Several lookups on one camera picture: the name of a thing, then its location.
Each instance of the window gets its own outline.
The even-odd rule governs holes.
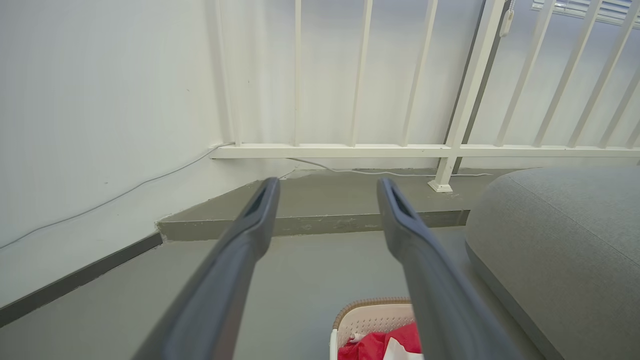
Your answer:
[[[533,0],[533,10],[542,9],[544,3],[545,0]],[[554,13],[584,18],[585,14],[587,14],[589,3],[590,0],[557,0]],[[602,1],[596,21],[620,25],[625,16],[627,16],[629,5],[631,5],[631,0]],[[634,28],[640,29],[640,19],[636,19]]]

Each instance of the gray ottoman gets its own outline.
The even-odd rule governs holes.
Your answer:
[[[547,359],[640,359],[640,167],[510,173],[466,231],[476,272]]]

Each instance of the white basket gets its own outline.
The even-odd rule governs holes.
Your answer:
[[[338,349],[347,343],[351,334],[389,332],[414,321],[413,307],[408,297],[352,302],[335,318],[329,341],[329,359],[338,360]]]

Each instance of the gray cable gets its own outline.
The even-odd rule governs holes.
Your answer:
[[[17,241],[20,241],[20,240],[22,240],[23,238],[25,238],[25,237],[27,237],[27,236],[29,236],[29,235],[31,235],[31,234],[33,234],[33,233],[35,233],[36,231],[39,231],[39,230],[45,229],[46,227],[49,227],[49,226],[53,226],[53,225],[60,224],[61,222],[69,221],[69,220],[71,220],[71,219],[73,219],[73,218],[80,217],[80,216],[82,216],[82,215],[84,215],[84,214],[86,214],[86,213],[89,213],[89,212],[91,212],[91,211],[93,211],[93,210],[95,210],[95,209],[97,209],[97,208],[99,208],[99,207],[101,207],[101,206],[104,206],[104,205],[106,205],[106,204],[109,204],[110,202],[112,202],[112,201],[114,201],[114,200],[117,200],[117,199],[119,199],[119,198],[123,197],[124,195],[127,195],[128,193],[130,193],[130,192],[132,192],[133,190],[135,190],[135,189],[137,189],[137,188],[139,188],[139,187],[143,186],[143,185],[144,185],[144,184],[146,184],[146,183],[150,183],[151,181],[161,179],[161,178],[163,178],[163,177],[165,177],[165,176],[169,176],[169,175],[171,175],[171,174],[174,174],[174,173],[176,173],[176,172],[178,172],[178,171],[182,170],[183,168],[186,168],[186,167],[188,167],[188,166],[191,166],[191,165],[195,164],[196,162],[198,162],[198,161],[200,161],[200,160],[204,159],[207,155],[209,155],[210,153],[212,153],[212,152],[213,152],[213,150],[216,150],[216,149],[217,149],[217,148],[219,148],[219,147],[223,147],[223,146],[227,146],[227,145],[233,145],[233,144],[234,144],[234,143],[232,143],[232,142],[227,142],[227,143],[222,143],[222,144],[219,144],[219,145],[215,145],[214,147],[212,147],[212,148],[211,148],[211,150],[207,151],[204,155],[202,155],[201,157],[197,158],[196,160],[193,160],[192,162],[188,163],[187,165],[184,165],[184,166],[182,166],[182,167],[179,167],[179,168],[177,168],[177,169],[175,169],[175,170],[173,170],[173,171],[171,171],[171,172],[167,172],[166,174],[163,174],[163,175],[160,175],[160,176],[156,176],[156,177],[154,177],[153,179],[149,179],[149,180],[143,181],[142,183],[140,183],[140,184],[138,184],[138,185],[136,185],[136,186],[132,187],[131,189],[127,190],[126,192],[121,193],[120,195],[118,195],[118,196],[116,196],[116,197],[112,198],[111,200],[107,200],[107,201],[103,202],[102,204],[96,205],[96,206],[92,207],[92,208],[91,208],[91,209],[89,209],[89,210],[85,210],[85,211],[83,211],[83,212],[81,212],[81,213],[79,213],[79,214],[73,215],[73,216],[71,216],[71,217],[67,217],[67,218],[64,218],[64,219],[62,219],[62,220],[58,220],[58,221],[56,221],[56,222],[52,222],[51,224],[47,224],[47,225],[43,225],[43,226],[37,227],[36,229],[31,230],[30,232],[28,232],[28,233],[26,233],[26,234],[24,234],[24,235],[20,236],[19,238],[17,238],[17,239],[15,239],[15,240],[11,241],[10,243],[8,243],[8,244],[6,244],[6,245],[1,246],[1,247],[0,247],[0,249],[2,249],[2,248],[4,248],[4,247],[7,247],[7,246],[9,246],[9,245],[11,245],[11,244],[13,244],[13,243],[15,243],[15,242],[17,242]]]
[[[324,166],[322,164],[318,164],[318,163],[314,163],[313,161],[309,161],[309,160],[302,160],[302,159],[298,159],[298,158],[287,158],[289,160],[294,160],[294,161],[300,161],[301,163],[307,163],[307,164],[311,164],[311,165],[315,165],[321,168],[325,168],[329,171],[333,171],[333,172],[354,172],[356,174],[364,174],[364,175],[393,175],[393,176],[403,176],[403,177],[410,177],[410,176],[422,176],[422,177],[435,177],[435,175],[431,175],[431,174],[396,174],[395,172],[388,172],[388,171],[380,171],[380,172],[364,172],[364,171],[358,171],[358,170],[349,170],[349,169],[344,169],[344,170],[337,170],[334,168],[330,168],[327,166]],[[451,176],[485,176],[485,175],[493,175],[493,174],[487,174],[487,173],[482,173],[482,174],[452,174]]]

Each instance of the red cloth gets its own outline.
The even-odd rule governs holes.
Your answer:
[[[372,332],[358,343],[346,343],[338,349],[338,360],[382,360],[390,338],[396,339],[408,352],[422,353],[418,327],[412,322],[388,334]]]

